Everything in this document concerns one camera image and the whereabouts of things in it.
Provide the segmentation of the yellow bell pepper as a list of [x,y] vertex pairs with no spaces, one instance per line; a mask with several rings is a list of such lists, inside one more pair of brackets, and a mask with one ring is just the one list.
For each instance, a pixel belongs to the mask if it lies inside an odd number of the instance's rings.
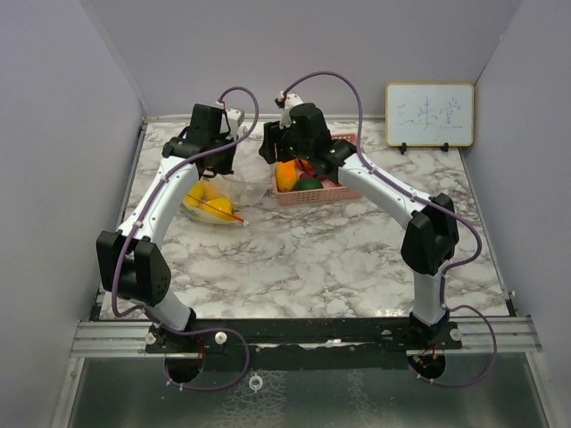
[[229,221],[234,216],[233,202],[226,197],[203,202],[200,208],[206,213],[226,221]]

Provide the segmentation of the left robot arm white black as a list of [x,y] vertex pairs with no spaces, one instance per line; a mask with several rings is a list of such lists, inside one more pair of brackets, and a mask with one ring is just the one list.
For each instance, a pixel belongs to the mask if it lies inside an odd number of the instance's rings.
[[195,105],[189,125],[163,146],[141,201],[116,231],[103,231],[95,243],[113,315],[128,315],[118,301],[131,301],[133,310],[142,309],[168,327],[166,341],[180,352],[196,344],[197,331],[190,325],[194,312],[170,290],[171,271],[161,247],[179,205],[203,172],[230,172],[243,122],[243,111],[222,103]]

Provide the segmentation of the clear bag red zipper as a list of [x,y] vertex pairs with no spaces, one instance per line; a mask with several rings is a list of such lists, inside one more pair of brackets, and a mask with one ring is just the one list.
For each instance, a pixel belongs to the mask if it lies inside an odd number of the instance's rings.
[[248,226],[249,222],[239,213],[247,196],[245,182],[224,177],[202,178],[186,193],[180,209],[193,221]]

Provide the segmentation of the orange green mango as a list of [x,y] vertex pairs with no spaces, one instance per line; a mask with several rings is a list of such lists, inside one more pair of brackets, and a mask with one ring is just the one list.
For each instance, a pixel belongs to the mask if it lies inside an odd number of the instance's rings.
[[291,192],[298,181],[295,161],[279,162],[275,169],[275,179],[280,193]]

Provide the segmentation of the yellow orange peach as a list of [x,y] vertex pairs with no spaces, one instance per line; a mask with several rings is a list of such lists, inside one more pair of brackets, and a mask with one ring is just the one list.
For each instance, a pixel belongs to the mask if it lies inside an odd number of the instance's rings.
[[218,198],[223,198],[225,196],[225,194],[216,185],[212,183],[205,183],[203,186],[204,186],[203,199],[206,202]]

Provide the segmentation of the yellow orange fruit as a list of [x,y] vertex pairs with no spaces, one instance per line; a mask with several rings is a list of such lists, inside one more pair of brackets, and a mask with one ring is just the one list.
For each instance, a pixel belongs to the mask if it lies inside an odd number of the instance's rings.
[[202,182],[197,183],[185,196],[183,204],[186,208],[198,208],[203,202],[205,187]]

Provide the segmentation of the clear bag white zipper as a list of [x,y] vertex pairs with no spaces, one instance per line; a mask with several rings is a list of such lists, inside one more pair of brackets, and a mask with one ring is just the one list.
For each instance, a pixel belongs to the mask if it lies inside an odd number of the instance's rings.
[[270,187],[269,172],[266,169],[258,172],[252,170],[246,175],[217,175],[211,182],[237,207],[255,205]]

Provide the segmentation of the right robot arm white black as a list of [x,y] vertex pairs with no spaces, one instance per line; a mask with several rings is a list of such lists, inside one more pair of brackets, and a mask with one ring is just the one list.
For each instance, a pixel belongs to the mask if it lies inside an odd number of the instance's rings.
[[359,155],[356,145],[332,137],[314,103],[287,96],[276,100],[281,119],[264,125],[259,155],[268,163],[304,160],[319,177],[361,193],[390,215],[404,230],[401,256],[413,272],[414,304],[411,341],[421,349],[439,342],[439,324],[448,319],[443,306],[441,275],[459,242],[450,197],[413,193],[405,184]]

